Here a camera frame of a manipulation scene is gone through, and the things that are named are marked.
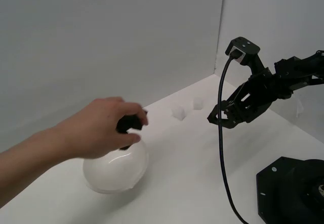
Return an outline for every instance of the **human hand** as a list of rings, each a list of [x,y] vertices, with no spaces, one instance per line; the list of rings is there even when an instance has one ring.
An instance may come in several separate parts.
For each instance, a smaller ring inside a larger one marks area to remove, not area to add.
[[[138,134],[116,132],[118,121],[125,115],[137,115],[143,125],[148,125],[141,105],[111,97],[92,101],[52,129],[62,139],[61,150],[67,158],[99,158],[141,140]]]

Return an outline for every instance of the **white backdrop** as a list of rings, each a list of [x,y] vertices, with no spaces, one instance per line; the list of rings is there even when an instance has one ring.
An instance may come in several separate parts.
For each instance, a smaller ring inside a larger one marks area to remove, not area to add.
[[[0,151],[95,97],[148,105],[214,71],[222,0],[0,0]]]
[[[274,63],[292,56],[306,58],[324,49],[324,0],[224,0],[216,74],[227,60],[225,50],[233,38],[244,36],[260,48],[261,60],[274,72]],[[226,80],[245,82],[250,69],[233,62]],[[272,109],[324,142],[324,86],[295,92],[304,107],[296,118],[297,99],[278,100]]]

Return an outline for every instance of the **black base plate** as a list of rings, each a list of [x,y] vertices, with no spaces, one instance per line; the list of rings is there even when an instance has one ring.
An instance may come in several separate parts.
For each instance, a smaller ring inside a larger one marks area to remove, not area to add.
[[[266,224],[290,224],[277,207],[275,190],[280,179],[300,162],[280,157],[257,174],[258,212]]]

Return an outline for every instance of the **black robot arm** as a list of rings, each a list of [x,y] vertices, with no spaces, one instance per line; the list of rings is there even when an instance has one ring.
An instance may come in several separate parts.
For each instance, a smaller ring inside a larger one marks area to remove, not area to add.
[[[219,106],[227,116],[222,119],[223,127],[234,128],[239,123],[253,121],[277,99],[290,98],[295,90],[324,84],[324,51],[317,51],[305,59],[282,59],[274,64],[276,73],[272,74],[263,66],[257,45],[239,37],[231,41],[226,55],[235,49],[242,52],[236,61],[250,67],[252,75],[227,100],[214,107],[208,116],[212,124],[217,124]]]

